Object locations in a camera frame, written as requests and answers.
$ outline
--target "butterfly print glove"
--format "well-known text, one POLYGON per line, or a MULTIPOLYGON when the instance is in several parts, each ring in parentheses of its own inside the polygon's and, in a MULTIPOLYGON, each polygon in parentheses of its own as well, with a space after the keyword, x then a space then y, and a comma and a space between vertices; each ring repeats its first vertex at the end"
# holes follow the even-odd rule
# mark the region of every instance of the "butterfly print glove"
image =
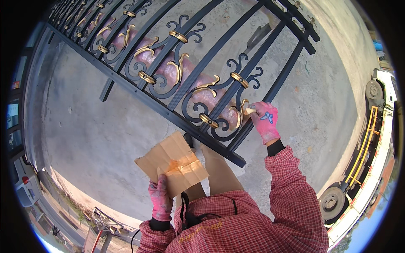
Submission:
POLYGON ((165 174, 159 175, 158 183, 149 181, 149 195, 153 203, 152 217, 158 221, 171 221, 173 199, 167 195, 167 177, 165 174))
POLYGON ((276 129, 277 108, 263 101, 249 104, 248 107, 256 109, 256 113, 251 113, 250 118, 263 139, 263 145, 266 145, 271 140, 280 139, 280 135, 276 129))

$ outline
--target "pink plastic wrap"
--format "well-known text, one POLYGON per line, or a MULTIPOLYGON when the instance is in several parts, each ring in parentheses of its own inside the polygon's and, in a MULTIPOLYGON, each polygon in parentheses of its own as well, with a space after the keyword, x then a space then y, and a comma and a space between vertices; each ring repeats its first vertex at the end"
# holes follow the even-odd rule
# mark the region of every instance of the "pink plastic wrap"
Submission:
MULTIPOLYGON (((111 24, 113 21, 113 18, 109 18, 108 21, 106 22, 106 24, 111 24)), ((89 27, 89 33, 91 32, 91 30, 94 29, 94 23, 92 23, 89 27)), ((106 39, 108 37, 108 35, 110 34, 111 30, 105 30, 103 31, 100 35, 101 37, 103 37, 104 39, 106 39)), ((137 31, 134 29, 130 29, 129 30, 129 37, 128 37, 128 41, 127 41, 127 45, 131 42, 131 40, 135 37, 137 31)), ((123 49, 123 45, 125 42, 125 36, 117 36, 114 41, 112 42, 113 45, 116 46, 117 48, 117 52, 120 52, 123 49)), ((138 48, 143 47, 147 44, 151 44, 153 42, 152 39, 150 38, 143 38, 143 40, 139 43, 138 48)), ((153 62, 153 60, 156 58, 156 56, 160 53, 160 51, 162 50, 163 46, 160 48, 156 48, 154 51, 154 55, 151 55, 150 51, 145 51, 142 52, 140 54, 138 54, 135 59, 133 61, 135 62, 144 62, 146 64, 146 67, 148 68, 150 66, 150 64, 153 62)), ((169 61, 174 61, 174 52, 170 52, 169 55, 165 58, 165 60, 161 63, 160 67, 156 70, 155 74, 162 74, 166 77, 167 79, 167 86, 169 88, 172 88, 175 85, 176 82, 176 68, 173 65, 167 65, 167 63, 169 61)), ((190 62, 188 60, 187 57, 184 58, 183 60, 183 76, 181 78, 181 83, 180 86, 184 83, 184 81, 188 78, 188 76, 190 75, 190 73, 193 71, 193 69, 195 68, 195 65, 190 62)), ((211 77, 209 75, 203 74, 201 73, 198 78, 196 79, 196 81, 193 83, 193 85, 190 87, 189 90, 192 90, 200 85, 206 84, 206 83, 211 83, 213 82, 215 79, 214 77, 211 77)), ((208 90, 203 90, 200 91, 196 94, 194 94, 191 99, 190 102, 191 103, 204 103, 208 110, 211 111, 215 105, 218 103, 218 101, 222 98, 222 96, 225 93, 225 89, 220 89, 217 90, 217 95, 214 98, 212 93, 208 90)), ((220 118, 224 118, 228 121, 229 123, 229 131, 233 131, 235 130, 235 127, 237 125, 237 121, 238 121, 238 115, 235 111, 230 110, 229 108, 231 106, 235 106, 235 101, 231 100, 230 103, 224 108, 224 110, 221 112, 221 114, 219 115, 220 118)))

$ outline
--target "power cord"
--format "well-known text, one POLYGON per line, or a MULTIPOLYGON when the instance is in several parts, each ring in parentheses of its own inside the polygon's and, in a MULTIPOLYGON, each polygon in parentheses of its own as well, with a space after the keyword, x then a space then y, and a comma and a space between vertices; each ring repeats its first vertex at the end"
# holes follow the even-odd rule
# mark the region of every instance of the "power cord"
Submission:
POLYGON ((134 248, 132 247, 132 242, 134 241, 135 235, 136 235, 138 232, 139 232, 139 229, 138 229, 138 231, 135 232, 135 234, 134 234, 134 236, 132 237, 132 240, 131 240, 131 250, 132 250, 132 253, 134 253, 134 248))

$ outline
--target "concrete ground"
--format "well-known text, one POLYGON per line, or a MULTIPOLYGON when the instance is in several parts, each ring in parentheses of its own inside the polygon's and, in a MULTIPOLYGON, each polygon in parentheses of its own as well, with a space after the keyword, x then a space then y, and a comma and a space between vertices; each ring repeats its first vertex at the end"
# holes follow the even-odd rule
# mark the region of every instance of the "concrete ground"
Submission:
MULTIPOLYGON (((138 26, 161 2, 154 1, 148 14, 139 16, 142 19, 137 20, 138 26)), ((178 21, 182 14, 192 16, 206 2, 199 1, 201 6, 197 7, 196 2, 180 2, 148 37, 165 38, 170 30, 165 26, 168 21, 178 21)), ((226 0, 209 13, 202 20, 207 25, 200 33, 202 42, 196 45, 191 41, 182 49, 190 54, 190 61, 197 64, 253 4, 226 0)), ((273 105, 279 109, 277 128, 283 143, 292 147, 308 183, 321 193, 341 174, 351 156, 364 119, 365 85, 378 62, 371 38, 350 1, 304 0, 302 6, 304 17, 315 18, 321 41, 311 40, 316 54, 302 51, 273 105)), ((264 13, 256 13, 216 55, 205 73, 227 78, 234 68, 226 67, 226 60, 237 58, 255 28, 267 22, 264 13)), ((296 43, 295 36, 284 28, 258 64, 264 70, 258 78, 260 88, 249 88, 242 98, 250 102, 262 99, 296 43)), ((42 60, 37 61, 33 74, 36 80, 31 78, 28 95, 26 128, 31 131, 27 134, 27 143, 33 147, 31 159, 37 168, 54 171, 73 198, 82 196, 89 208, 97 203, 126 219, 117 220, 136 227, 150 219, 152 203, 147 191, 149 179, 134 159, 179 128, 119 85, 114 85, 108 100, 101 102, 98 97, 107 77, 57 36, 46 47, 42 60)), ((245 167, 228 164, 260 210, 273 217, 269 204, 271 174, 264 168, 266 149, 261 142, 253 129, 236 150, 245 158, 245 167)), ((196 154, 204 164, 201 151, 196 154)), ((203 186, 208 191, 207 181, 203 186)))

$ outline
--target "white truck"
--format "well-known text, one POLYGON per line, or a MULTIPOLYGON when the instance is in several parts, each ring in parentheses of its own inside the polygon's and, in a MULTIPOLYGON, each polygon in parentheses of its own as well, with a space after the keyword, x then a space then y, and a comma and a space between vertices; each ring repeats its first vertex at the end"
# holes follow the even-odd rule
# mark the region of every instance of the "white truck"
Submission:
POLYGON ((375 202, 382 185, 382 172, 389 160, 394 115, 395 77, 374 69, 366 86, 369 104, 368 124, 345 171, 345 178, 335 182, 319 198, 321 213, 328 230, 329 249, 344 236, 350 236, 358 220, 375 202))

